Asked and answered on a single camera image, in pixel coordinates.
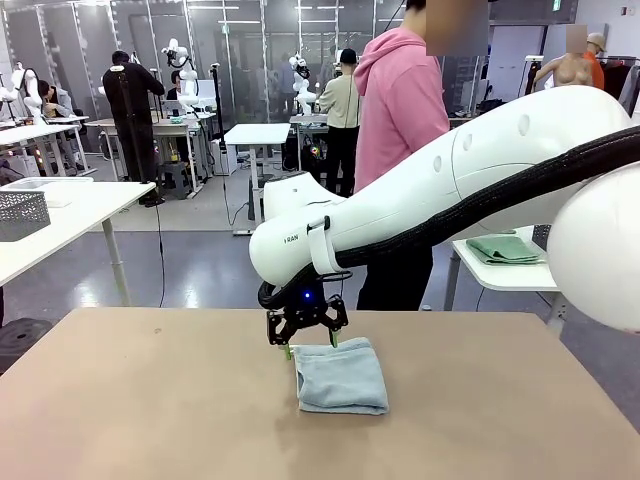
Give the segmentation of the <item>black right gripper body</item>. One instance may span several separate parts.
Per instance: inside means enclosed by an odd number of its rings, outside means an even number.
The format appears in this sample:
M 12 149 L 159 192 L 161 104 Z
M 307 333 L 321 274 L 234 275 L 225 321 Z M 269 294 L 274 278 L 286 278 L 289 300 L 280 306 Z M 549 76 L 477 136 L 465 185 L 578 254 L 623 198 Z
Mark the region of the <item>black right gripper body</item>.
M 332 327 L 333 319 L 328 315 L 329 305 L 325 298 L 322 277 L 312 277 L 287 285 L 282 287 L 279 293 L 284 301 L 280 312 L 283 327 Z

